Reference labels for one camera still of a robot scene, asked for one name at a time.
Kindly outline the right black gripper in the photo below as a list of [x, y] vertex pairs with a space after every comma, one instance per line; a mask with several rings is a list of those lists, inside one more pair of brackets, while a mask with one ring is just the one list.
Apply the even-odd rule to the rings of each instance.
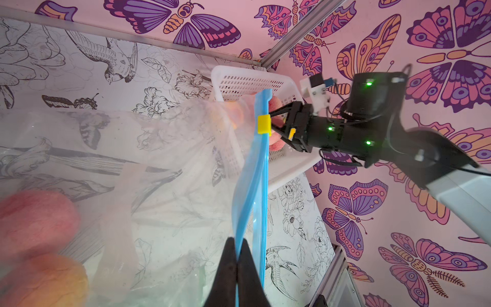
[[340, 147], [345, 121], [313, 114], [313, 105], [291, 102], [269, 113], [272, 119], [284, 118], [282, 126], [272, 124], [272, 130], [298, 152], [310, 153], [314, 148], [332, 151]]

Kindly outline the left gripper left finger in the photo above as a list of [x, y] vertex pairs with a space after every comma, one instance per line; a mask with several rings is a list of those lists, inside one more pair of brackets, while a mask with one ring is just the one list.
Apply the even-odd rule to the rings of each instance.
[[233, 307], [236, 301], [237, 254], [235, 240], [227, 238], [212, 288], [204, 307]]

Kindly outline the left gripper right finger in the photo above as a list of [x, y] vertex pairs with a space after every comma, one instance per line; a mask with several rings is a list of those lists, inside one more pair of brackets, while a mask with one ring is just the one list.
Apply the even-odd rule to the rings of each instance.
[[237, 262], [237, 286], [239, 307], [270, 307], [262, 283], [256, 271], [253, 256], [246, 239]]

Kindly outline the clear blue-zipper zip bag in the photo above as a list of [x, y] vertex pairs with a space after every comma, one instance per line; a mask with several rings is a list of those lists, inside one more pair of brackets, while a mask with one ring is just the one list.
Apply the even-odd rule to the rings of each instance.
[[[1, 200], [55, 191], [76, 206], [78, 233], [46, 254], [84, 266], [84, 306], [203, 306], [229, 237], [237, 261], [247, 240], [263, 287], [271, 98], [194, 99], [159, 118], [4, 110]], [[1, 263], [1, 279], [31, 258]]]

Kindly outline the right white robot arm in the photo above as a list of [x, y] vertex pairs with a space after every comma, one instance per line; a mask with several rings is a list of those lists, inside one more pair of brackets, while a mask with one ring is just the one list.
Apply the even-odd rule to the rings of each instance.
[[490, 134], [466, 130], [449, 139], [426, 126], [404, 128], [408, 80], [404, 72], [356, 74], [338, 117], [316, 115], [312, 104], [294, 101], [270, 112], [285, 117], [272, 129], [298, 152], [342, 152], [366, 168], [379, 161], [394, 164], [489, 243]]

